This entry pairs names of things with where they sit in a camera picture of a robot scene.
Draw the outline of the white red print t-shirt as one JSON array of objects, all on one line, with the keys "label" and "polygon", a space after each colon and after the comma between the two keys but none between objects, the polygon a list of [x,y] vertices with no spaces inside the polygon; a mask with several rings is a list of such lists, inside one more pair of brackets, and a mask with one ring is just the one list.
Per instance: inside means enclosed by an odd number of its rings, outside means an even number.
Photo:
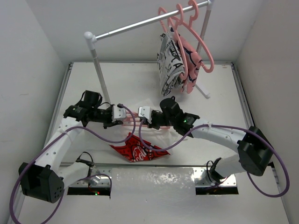
[{"label": "white red print t-shirt", "polygon": [[109,143],[109,146],[122,155],[129,162],[152,161],[160,158],[167,158],[171,155],[172,150],[164,151],[181,136],[171,127],[168,130],[149,129],[146,125],[142,128],[136,127],[135,118],[134,126],[114,126],[107,130],[108,138],[113,141],[126,140],[122,143]]}]

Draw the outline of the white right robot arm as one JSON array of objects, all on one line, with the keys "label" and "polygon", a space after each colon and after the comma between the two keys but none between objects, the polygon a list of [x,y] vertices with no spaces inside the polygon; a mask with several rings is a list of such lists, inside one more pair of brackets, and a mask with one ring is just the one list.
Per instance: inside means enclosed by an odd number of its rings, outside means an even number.
[{"label": "white right robot arm", "polygon": [[237,173],[247,172],[262,176],[273,155],[269,142],[255,126],[239,130],[218,127],[198,115],[183,112],[175,97],[160,102],[161,111],[149,106],[140,107],[138,115],[148,128],[159,129],[171,126],[182,136],[204,139],[234,151],[228,158],[217,158],[207,171],[208,181],[219,184],[222,179]]}]

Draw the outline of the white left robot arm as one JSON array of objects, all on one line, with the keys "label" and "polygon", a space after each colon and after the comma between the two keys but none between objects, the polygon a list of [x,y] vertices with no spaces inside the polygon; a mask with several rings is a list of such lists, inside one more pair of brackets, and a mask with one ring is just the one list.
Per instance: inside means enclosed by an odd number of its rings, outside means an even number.
[{"label": "white left robot arm", "polygon": [[66,188],[88,177],[92,162],[77,159],[66,168],[61,168],[60,165],[73,141],[89,122],[102,123],[104,128],[108,128],[121,125],[126,118],[126,110],[122,105],[110,105],[107,109],[101,109],[101,103],[100,93],[84,91],[81,99],[65,110],[58,129],[41,155],[33,162],[24,162],[19,167],[24,195],[55,203]]}]

